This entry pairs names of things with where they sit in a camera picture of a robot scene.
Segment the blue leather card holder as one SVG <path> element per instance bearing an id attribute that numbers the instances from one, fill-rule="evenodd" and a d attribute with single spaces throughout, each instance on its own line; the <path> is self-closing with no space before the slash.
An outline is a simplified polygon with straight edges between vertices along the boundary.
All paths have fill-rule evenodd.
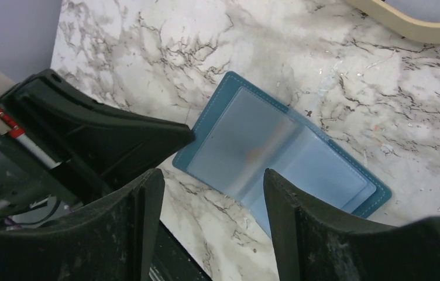
<path id="1" fill-rule="evenodd" d="M 302 114 L 239 74 L 227 72 L 173 166 L 249 210 L 270 232 L 263 175 L 273 169 L 298 189 L 361 218 L 390 188 Z"/>

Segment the light blue striped card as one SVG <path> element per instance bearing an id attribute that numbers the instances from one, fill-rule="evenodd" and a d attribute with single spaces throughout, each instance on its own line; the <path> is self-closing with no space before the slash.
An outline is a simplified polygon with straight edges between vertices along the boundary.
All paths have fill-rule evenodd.
<path id="1" fill-rule="evenodd" d="M 385 0 L 384 2 L 414 19 L 440 23 L 440 0 Z"/>

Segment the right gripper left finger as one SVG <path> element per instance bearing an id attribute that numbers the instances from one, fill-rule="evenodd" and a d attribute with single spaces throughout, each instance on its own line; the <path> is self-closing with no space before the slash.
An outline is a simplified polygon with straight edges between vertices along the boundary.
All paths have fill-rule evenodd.
<path id="1" fill-rule="evenodd" d="M 0 231 L 0 280 L 147 280 L 163 195 L 150 169 L 39 228 Z"/>

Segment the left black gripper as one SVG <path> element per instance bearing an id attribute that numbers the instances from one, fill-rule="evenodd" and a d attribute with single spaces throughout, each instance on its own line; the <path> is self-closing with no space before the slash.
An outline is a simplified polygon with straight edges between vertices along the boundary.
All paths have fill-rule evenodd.
<path id="1" fill-rule="evenodd" d="M 194 140 L 187 125 L 100 103 L 52 69 L 2 94 L 0 109 L 20 128 L 0 116 L 0 222 L 50 197 L 56 208 L 95 201 Z"/>

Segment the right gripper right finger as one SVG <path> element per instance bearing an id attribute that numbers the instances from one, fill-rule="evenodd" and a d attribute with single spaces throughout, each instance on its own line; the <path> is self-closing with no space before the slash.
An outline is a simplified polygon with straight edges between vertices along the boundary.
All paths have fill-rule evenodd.
<path id="1" fill-rule="evenodd" d="M 394 227 L 263 177 L 280 280 L 440 280 L 440 216 Z"/>

